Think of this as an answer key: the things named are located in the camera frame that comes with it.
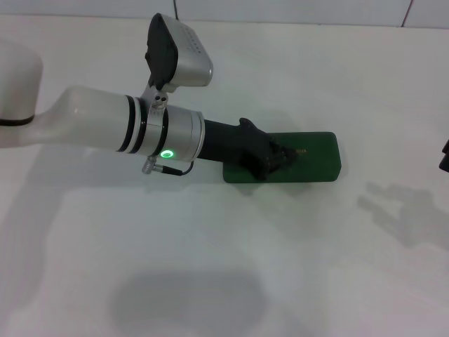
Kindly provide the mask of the green glasses case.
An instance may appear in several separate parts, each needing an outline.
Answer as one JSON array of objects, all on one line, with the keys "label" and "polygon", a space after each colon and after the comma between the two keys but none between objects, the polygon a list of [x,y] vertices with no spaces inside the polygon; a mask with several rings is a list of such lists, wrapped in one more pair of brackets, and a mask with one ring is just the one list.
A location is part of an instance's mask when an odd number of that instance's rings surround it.
[{"label": "green glasses case", "polygon": [[276,144],[297,150],[294,164],[257,180],[244,168],[224,164],[227,183],[316,183],[333,182],[341,170],[337,138],[332,132],[268,133]]}]

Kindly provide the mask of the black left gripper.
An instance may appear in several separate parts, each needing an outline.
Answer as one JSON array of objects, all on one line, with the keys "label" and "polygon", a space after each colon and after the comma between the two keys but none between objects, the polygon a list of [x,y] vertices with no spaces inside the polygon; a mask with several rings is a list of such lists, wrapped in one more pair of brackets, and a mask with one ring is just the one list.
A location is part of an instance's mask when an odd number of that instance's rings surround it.
[{"label": "black left gripper", "polygon": [[276,144],[272,137],[248,119],[232,126],[205,120],[205,136],[200,159],[232,164],[249,171],[257,180],[286,169],[297,160],[297,150]]}]

